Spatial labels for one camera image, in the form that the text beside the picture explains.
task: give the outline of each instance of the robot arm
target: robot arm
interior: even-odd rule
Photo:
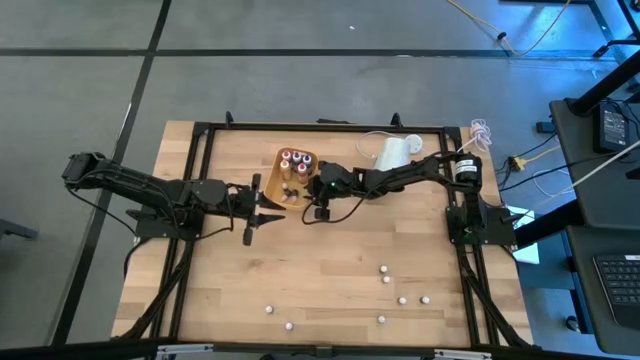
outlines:
[[[455,162],[455,179],[443,174],[445,165]],[[330,221],[329,201],[336,198],[360,197],[376,199],[389,192],[400,192],[404,187],[420,181],[435,181],[447,190],[464,195],[463,207],[447,209],[449,231],[452,238],[468,237],[473,233],[474,242],[486,237],[486,205],[480,198],[482,188],[482,160],[472,154],[438,152],[419,161],[387,171],[354,168],[348,171],[335,163],[320,162],[321,173],[315,175],[306,189],[319,222]]]
[[[141,211],[127,211],[139,228],[153,225],[146,228],[160,228],[160,234],[186,241],[200,238],[205,214],[247,220],[245,245],[251,244],[251,228],[284,218],[255,214],[256,205],[284,210],[258,191],[259,174],[254,175],[251,186],[216,179],[163,180],[120,166],[100,153],[80,153],[71,156],[62,178],[69,190],[105,189],[142,204]]]

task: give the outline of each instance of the wooden table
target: wooden table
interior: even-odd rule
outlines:
[[[193,122],[167,122],[155,176],[182,178],[192,128]],[[468,129],[461,130],[465,142]],[[264,187],[274,154],[285,146],[314,152],[322,160],[347,169],[372,167],[373,161],[356,151],[354,144],[359,136],[339,132],[216,131],[208,177],[249,183],[253,173],[261,173]],[[437,136],[422,137],[425,151],[413,156],[415,159],[439,150]],[[369,136],[361,147],[376,153],[384,138]],[[483,159],[483,198],[499,203],[489,154],[474,146],[469,149]],[[199,173],[198,158],[196,164],[194,176]],[[332,217],[342,217],[356,201],[332,201]],[[221,233],[195,246],[179,339],[467,347],[470,343],[460,273],[454,247],[448,241],[446,206],[442,186],[418,183],[402,193],[365,202],[351,218],[338,224],[305,226],[300,212],[287,211],[285,220],[255,230],[250,247],[242,245],[244,221],[238,221],[239,230]],[[228,219],[209,216],[204,232],[227,225]],[[167,239],[155,239],[131,259],[113,335],[128,330],[156,295],[167,244]],[[513,260],[497,246],[483,249],[493,300],[520,336],[531,341]],[[389,267],[389,284],[381,281],[381,264]],[[400,296],[408,299],[406,305],[398,304]],[[421,296],[430,297],[431,303],[421,304]],[[173,300],[167,304],[161,334],[168,333]],[[267,305],[274,307],[274,314],[265,312]],[[481,338],[486,342],[482,306],[477,299],[476,312]],[[386,317],[384,325],[377,323],[379,315]],[[293,331],[285,330],[287,322],[295,324]]]

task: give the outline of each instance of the wooden tray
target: wooden tray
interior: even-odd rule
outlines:
[[[269,180],[267,181],[267,187],[264,189],[264,195],[269,198],[269,200],[275,202],[278,205],[282,205],[288,210],[297,210],[302,211],[307,204],[309,204],[309,200],[305,199],[304,196],[307,195],[307,190],[304,188],[307,184],[301,184],[298,181],[298,175],[295,171],[292,170],[291,179],[284,180],[282,178],[282,172],[280,171],[280,162],[282,161],[282,153],[288,150],[293,153],[294,151],[305,153],[311,156],[311,172],[309,173],[309,179],[316,173],[318,168],[318,156],[310,151],[300,150],[295,148],[282,148],[278,150],[276,156],[273,160],[273,167],[271,168],[271,173],[269,174]],[[298,199],[295,202],[291,200],[286,202],[281,202],[282,195],[284,195],[284,191],[282,190],[282,183],[286,182],[289,186],[290,190],[298,190]]]

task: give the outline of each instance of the electronic device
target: electronic device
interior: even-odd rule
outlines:
[[[611,103],[600,103],[593,114],[593,151],[617,152],[629,145],[629,123],[620,108]]]
[[[640,330],[640,255],[593,258],[614,320]]]

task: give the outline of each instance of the concrete floor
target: concrete floor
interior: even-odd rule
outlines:
[[[0,48],[146,48],[161,3],[3,1]],[[460,3],[499,24],[517,48],[535,41],[559,10],[495,0]],[[626,36],[629,30],[615,4],[599,4],[614,35]],[[595,50],[604,42],[589,8],[572,5],[539,49]],[[160,39],[161,49],[496,46],[444,0],[176,1]],[[6,237],[0,242],[0,282],[6,289],[0,294],[2,348],[49,341],[89,220],[88,207],[64,191],[59,176],[71,153],[112,153],[141,64],[140,57],[0,57],[0,218],[40,230],[37,241]],[[229,110],[240,122],[323,117],[386,124],[399,112],[405,124],[464,126],[485,118],[493,132],[493,159],[500,165],[508,154],[544,139],[533,124],[548,117],[550,100],[579,96],[615,66],[610,58],[156,58],[123,164],[151,171],[166,120],[220,121]],[[510,182],[562,161],[559,152],[553,153]],[[541,186],[556,192],[568,182],[555,174]],[[521,207],[544,198],[532,183],[504,193],[506,202]],[[129,207],[134,205],[115,198],[110,210],[123,214]],[[71,342],[108,338],[130,246],[131,235],[107,219]],[[600,354],[593,337],[572,333],[560,321],[572,315],[568,292],[525,289],[525,294],[538,345]]]

